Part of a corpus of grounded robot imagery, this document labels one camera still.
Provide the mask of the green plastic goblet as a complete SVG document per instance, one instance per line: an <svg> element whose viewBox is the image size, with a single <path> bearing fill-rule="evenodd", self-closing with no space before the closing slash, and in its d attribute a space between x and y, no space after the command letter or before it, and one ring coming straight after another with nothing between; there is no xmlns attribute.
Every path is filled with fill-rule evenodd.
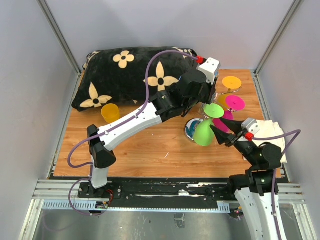
<svg viewBox="0 0 320 240"><path fill-rule="evenodd" d="M193 140L197 145L207 147L213 142L215 138L211 129L212 126L214 127L213 119L221 118L224 113L224 109L216 103L203 105L203 118L197 124L193 135Z"/></svg>

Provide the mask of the yellow plastic goblet front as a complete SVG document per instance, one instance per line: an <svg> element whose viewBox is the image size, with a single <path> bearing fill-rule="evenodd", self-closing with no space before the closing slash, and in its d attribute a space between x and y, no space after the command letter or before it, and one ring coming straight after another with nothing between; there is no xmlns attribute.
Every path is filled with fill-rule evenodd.
<svg viewBox="0 0 320 240"><path fill-rule="evenodd" d="M239 91L242 87L242 81L238 77L227 76L222 79L222 84L227 88L227 92L218 94L217 103L224 109L228 109L229 106L227 105L226 99L228 96Z"/></svg>

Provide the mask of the yellow plastic goblet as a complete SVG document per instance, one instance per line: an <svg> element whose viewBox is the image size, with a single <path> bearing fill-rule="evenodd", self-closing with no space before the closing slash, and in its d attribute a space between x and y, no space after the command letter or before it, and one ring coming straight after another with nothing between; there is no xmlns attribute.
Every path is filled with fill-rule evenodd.
<svg viewBox="0 0 320 240"><path fill-rule="evenodd" d="M101 116L108 123L111 124L120 119L120 110L116 104L109 103L102 107Z"/></svg>
<svg viewBox="0 0 320 240"><path fill-rule="evenodd" d="M228 96L239 91L242 87L242 81L238 77L227 76L222 79L222 84L227 88L227 92L218 94L217 103L224 109L228 109L229 106L227 105L226 99Z"/></svg>

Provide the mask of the magenta plastic goblet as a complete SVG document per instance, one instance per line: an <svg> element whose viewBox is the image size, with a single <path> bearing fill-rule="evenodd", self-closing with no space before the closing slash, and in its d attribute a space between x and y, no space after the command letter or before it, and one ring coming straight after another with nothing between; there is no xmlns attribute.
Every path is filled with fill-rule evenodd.
<svg viewBox="0 0 320 240"><path fill-rule="evenodd" d="M245 101L241 97L233 94L220 95L216 103L223 108L224 115L222 118L227 120L234 120L234 113L243 110L246 106ZM219 130L225 133L230 131L219 118L214 118L212 122Z"/></svg>

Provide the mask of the chrome wine glass rack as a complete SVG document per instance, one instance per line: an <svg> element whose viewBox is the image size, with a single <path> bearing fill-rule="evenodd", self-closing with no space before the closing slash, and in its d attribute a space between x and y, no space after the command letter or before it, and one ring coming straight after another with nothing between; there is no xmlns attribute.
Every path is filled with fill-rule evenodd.
<svg viewBox="0 0 320 240"><path fill-rule="evenodd" d="M218 99L218 94L222 94L222 93L216 93L215 94L215 98L214 98L213 103L217 104L216 101ZM204 104L201 105L200 110L199 110L201 117L200 118L193 118L193 119L189 120L186 123L185 128L184 128L185 135L193 142L194 142L193 136L194 136L194 133L195 133L195 129L196 129L198 123L200 121L202 121L202 118L203 118L203 114L202 114L203 106L204 106Z"/></svg>

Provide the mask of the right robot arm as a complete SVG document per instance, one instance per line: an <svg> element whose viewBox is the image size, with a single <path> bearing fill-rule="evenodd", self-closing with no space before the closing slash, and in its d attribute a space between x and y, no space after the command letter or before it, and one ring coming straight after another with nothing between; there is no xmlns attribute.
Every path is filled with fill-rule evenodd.
<svg viewBox="0 0 320 240"><path fill-rule="evenodd" d="M231 133L210 126L219 145L234 147L250 163L244 174L232 175L224 187L214 188L217 197L237 200L242 208L251 239L285 240L286 233L279 209L276 171L281 167L282 149L267 140L261 145L254 137L261 131L256 119L220 119Z"/></svg>

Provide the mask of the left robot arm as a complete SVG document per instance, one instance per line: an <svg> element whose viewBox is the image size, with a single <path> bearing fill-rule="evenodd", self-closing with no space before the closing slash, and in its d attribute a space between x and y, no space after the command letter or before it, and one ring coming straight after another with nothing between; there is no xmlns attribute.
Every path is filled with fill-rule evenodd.
<svg viewBox="0 0 320 240"><path fill-rule="evenodd" d="M119 120L101 127L89 126L90 193L96 198L107 193L108 171L117 160L114 149L119 144L147 128L175 117L185 117L198 103L211 103L217 75L217 70L190 70L177 83L157 92L140 108Z"/></svg>

